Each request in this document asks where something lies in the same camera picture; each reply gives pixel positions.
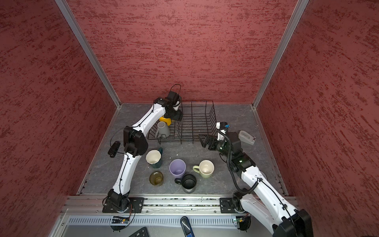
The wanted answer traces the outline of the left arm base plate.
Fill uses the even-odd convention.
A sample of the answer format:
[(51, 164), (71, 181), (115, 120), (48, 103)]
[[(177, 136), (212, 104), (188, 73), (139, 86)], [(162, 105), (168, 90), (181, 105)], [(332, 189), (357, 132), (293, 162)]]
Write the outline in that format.
[(125, 209), (121, 210), (116, 208), (115, 205), (109, 200), (108, 197), (105, 197), (103, 200), (103, 213), (141, 213), (142, 207), (144, 204), (143, 197), (130, 197), (127, 201), (127, 206)]

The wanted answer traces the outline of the purple cup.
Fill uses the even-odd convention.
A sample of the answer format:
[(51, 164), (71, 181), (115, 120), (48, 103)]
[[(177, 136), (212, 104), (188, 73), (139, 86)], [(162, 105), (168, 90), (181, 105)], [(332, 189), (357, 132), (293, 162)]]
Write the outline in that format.
[(181, 159), (173, 160), (169, 165), (169, 171), (175, 178), (182, 178), (186, 171), (186, 163)]

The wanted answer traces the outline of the black mug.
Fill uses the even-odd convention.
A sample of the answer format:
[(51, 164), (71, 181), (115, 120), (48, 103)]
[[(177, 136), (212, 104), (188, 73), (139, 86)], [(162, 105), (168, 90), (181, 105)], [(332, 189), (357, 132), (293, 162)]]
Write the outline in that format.
[(175, 178), (176, 184), (180, 185), (185, 193), (191, 194), (195, 191), (197, 179), (192, 174), (185, 174), (182, 178)]

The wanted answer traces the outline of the light green mug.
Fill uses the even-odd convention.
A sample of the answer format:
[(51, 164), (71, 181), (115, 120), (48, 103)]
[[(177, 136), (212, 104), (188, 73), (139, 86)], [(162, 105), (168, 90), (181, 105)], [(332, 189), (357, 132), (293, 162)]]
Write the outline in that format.
[(198, 166), (192, 167), (193, 171), (200, 174), (200, 176), (204, 179), (209, 178), (212, 176), (215, 167), (214, 164), (209, 160), (204, 160), (200, 162)]

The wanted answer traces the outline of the dark green mug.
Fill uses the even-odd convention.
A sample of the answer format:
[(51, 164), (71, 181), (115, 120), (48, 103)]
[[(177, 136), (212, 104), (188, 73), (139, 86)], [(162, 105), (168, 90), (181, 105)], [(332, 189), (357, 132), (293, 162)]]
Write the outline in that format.
[(162, 154), (163, 148), (149, 151), (146, 155), (147, 163), (154, 169), (160, 168), (162, 166)]

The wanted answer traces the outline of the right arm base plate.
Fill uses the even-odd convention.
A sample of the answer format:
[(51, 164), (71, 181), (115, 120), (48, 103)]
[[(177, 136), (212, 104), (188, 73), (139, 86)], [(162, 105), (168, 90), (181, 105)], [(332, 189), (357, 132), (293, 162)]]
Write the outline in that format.
[(220, 210), (221, 213), (226, 213), (226, 214), (232, 214), (232, 213), (238, 213), (238, 214), (246, 214), (247, 211), (244, 211), (242, 209), (242, 204), (241, 204), (242, 198), (219, 198), (220, 202)]

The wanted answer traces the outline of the black blue handheld device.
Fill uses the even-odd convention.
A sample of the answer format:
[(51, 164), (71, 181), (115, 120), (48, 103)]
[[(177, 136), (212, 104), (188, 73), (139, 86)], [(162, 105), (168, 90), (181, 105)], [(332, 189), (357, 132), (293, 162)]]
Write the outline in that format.
[(180, 224), (181, 224), (185, 237), (194, 237), (194, 233), (193, 233), (188, 217), (183, 216), (180, 219)]

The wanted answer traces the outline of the olive glass cup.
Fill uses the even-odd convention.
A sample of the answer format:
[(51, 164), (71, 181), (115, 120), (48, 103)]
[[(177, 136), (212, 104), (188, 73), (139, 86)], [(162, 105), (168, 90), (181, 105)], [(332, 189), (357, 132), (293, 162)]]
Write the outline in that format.
[(153, 172), (149, 177), (149, 182), (153, 186), (161, 186), (164, 181), (164, 176), (160, 171)]

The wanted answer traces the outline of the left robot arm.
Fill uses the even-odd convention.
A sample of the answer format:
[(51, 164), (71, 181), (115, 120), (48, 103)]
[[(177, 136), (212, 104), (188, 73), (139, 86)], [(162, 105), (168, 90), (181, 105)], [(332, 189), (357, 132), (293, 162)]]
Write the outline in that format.
[(103, 212), (106, 212), (107, 208), (118, 213), (132, 210), (128, 196), (136, 166), (148, 149), (146, 135), (160, 117), (181, 121), (181, 101), (178, 93), (170, 91), (167, 97), (155, 99), (150, 110), (133, 126), (123, 129), (124, 158), (117, 180), (103, 200)]

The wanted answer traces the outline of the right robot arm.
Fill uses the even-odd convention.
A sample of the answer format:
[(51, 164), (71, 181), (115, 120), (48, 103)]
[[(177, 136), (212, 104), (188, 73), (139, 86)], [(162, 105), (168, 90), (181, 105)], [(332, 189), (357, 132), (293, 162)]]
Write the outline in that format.
[(234, 193), (234, 209), (254, 216), (274, 237), (312, 237), (311, 216), (289, 203), (262, 175), (254, 161), (244, 153), (241, 140), (236, 132), (225, 134), (218, 130), (218, 136), (199, 135), (204, 148), (217, 151), (226, 157), (228, 171), (233, 183), (240, 177), (248, 186), (237, 186)]

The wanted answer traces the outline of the yellow mug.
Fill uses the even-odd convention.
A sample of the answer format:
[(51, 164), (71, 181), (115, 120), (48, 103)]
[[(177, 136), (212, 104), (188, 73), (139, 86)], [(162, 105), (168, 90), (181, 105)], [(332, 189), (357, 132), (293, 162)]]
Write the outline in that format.
[(168, 126), (172, 124), (172, 119), (170, 118), (160, 117), (159, 121), (165, 122)]

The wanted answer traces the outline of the white grey mug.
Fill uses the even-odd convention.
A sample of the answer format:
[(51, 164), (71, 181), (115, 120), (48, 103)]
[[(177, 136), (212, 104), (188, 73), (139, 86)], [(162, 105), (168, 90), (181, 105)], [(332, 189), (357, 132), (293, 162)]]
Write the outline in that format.
[(167, 138), (170, 136), (170, 129), (166, 122), (160, 121), (155, 134), (155, 138)]

